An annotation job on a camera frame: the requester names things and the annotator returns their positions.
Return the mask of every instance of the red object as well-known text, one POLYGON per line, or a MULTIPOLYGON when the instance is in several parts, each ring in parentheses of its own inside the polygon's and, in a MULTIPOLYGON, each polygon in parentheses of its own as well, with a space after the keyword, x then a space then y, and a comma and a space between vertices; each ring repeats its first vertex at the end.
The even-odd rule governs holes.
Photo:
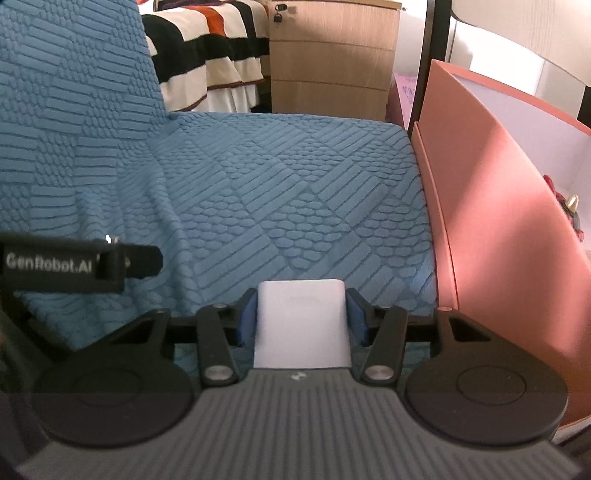
POLYGON ((582 230, 579 230, 578 228, 575 227, 574 214, 572 214, 568 210, 568 208, 566 208, 566 198, 564 198, 564 196, 561 193, 556 191, 556 187, 554 187, 554 182, 552 181, 552 179, 548 175, 544 175, 544 180, 548 184, 548 187, 550 187, 550 190, 552 190, 552 193, 554 193, 556 200, 558 200, 558 202, 560 203, 560 206, 563 208, 564 212, 566 213, 566 216, 569 218, 570 224, 573 227, 574 232, 576 233, 577 238, 579 239, 579 242, 582 243, 583 240, 585 240, 585 232, 583 232, 582 230))

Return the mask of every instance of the gray ribbed plate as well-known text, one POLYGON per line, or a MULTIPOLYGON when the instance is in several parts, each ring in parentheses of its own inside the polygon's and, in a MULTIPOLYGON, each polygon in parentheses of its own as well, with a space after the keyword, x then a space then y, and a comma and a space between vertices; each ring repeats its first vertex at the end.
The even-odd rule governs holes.
POLYGON ((52 443, 19 470, 31 480, 566 480, 580 468, 548 442, 485 452, 441 440, 393 391, 334 369, 252 370, 206 390, 154 440, 101 451, 52 443))

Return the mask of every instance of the black bar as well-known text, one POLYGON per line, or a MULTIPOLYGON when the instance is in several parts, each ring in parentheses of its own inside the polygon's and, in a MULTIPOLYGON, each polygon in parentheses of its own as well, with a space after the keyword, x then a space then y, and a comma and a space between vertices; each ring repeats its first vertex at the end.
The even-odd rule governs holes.
POLYGON ((212 306, 203 307, 196 313, 195 320, 201 382, 206 387, 233 384, 238 378, 217 309, 212 306), (232 375, 224 380, 212 380, 207 375, 207 369, 210 367, 227 367, 232 375))
POLYGON ((421 62, 418 67, 417 87, 414 93, 413 111, 410 115, 410 122, 408 123, 409 137, 413 133, 414 123, 421 116, 431 61, 445 61, 451 16, 452 0, 428 0, 423 50, 421 52, 421 62))
POLYGON ((577 120, 583 125, 591 127, 591 87, 585 86, 585 93, 583 94, 583 101, 581 102, 577 120))
POLYGON ((370 384, 393 384, 398 381, 404 360, 404 346, 408 325, 408 312, 401 307, 390 307, 375 336, 374 345, 369 353, 361 378, 370 384), (367 377, 366 370, 375 365, 389 367, 394 372, 391 378, 374 381, 367 377))
POLYGON ((157 275, 158 247, 0 232, 0 290, 121 293, 126 278, 157 275))

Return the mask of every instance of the orange stripe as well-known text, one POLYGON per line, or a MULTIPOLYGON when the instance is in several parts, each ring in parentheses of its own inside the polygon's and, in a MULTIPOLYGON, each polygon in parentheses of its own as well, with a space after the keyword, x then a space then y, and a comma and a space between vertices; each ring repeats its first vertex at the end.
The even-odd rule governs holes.
POLYGON ((226 32, 223 29, 223 17, 213 8, 204 7, 203 5, 188 5, 184 8, 196 10, 197 12, 203 14, 205 18, 207 18, 207 27, 210 33, 220 35, 222 37, 226 36, 226 32))

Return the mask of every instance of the wooden cabinet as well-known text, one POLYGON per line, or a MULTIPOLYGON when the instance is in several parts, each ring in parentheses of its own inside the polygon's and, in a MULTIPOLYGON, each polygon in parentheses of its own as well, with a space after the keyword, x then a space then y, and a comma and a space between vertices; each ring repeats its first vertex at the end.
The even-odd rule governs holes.
POLYGON ((400 4, 390 0, 269 2, 275 113, 384 120, 400 4), (281 22, 273 17, 277 5, 281 22))

